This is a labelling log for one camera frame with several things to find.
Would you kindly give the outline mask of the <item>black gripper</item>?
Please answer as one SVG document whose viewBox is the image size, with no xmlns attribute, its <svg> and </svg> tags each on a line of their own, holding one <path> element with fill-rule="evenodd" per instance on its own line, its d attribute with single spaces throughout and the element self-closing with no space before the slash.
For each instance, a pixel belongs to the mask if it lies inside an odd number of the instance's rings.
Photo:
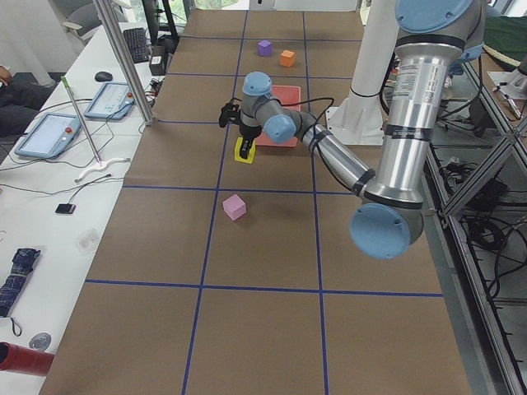
<svg viewBox="0 0 527 395">
<path fill-rule="evenodd" d="M 240 145 L 240 157 L 243 160 L 248 160 L 250 152 L 256 149 L 256 142 L 254 139 L 260 136 L 260 125 L 251 125 L 249 121 L 242 119 L 244 115 L 240 106 L 235 103 L 239 101 L 237 98 L 231 98 L 221 109 L 218 119 L 220 128 L 225 128 L 228 123 L 233 123 L 239 127 L 239 133 L 244 138 Z"/>
</svg>

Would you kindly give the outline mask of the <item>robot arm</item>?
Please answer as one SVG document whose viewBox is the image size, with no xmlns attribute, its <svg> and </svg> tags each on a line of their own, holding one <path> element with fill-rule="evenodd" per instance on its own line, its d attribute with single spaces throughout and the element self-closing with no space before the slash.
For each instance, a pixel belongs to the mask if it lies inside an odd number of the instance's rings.
<svg viewBox="0 0 527 395">
<path fill-rule="evenodd" d="M 365 47 L 380 30 L 381 12 L 386 12 L 392 35 L 390 49 L 383 55 L 399 59 L 399 74 L 377 169 L 368 167 L 313 114 L 282 105 L 263 72 L 245 77 L 242 96 L 222 107 L 218 122 L 221 127 L 238 126 L 242 158 L 248 157 L 261 134 L 276 143 L 299 139 L 344 188 L 361 199 L 349 225 L 355 245 L 373 258 L 391 259 L 403 254 L 422 233 L 423 200 L 417 184 L 447 71 L 452 63 L 480 54 L 487 6 L 483 1 L 373 2 Z"/>
</svg>

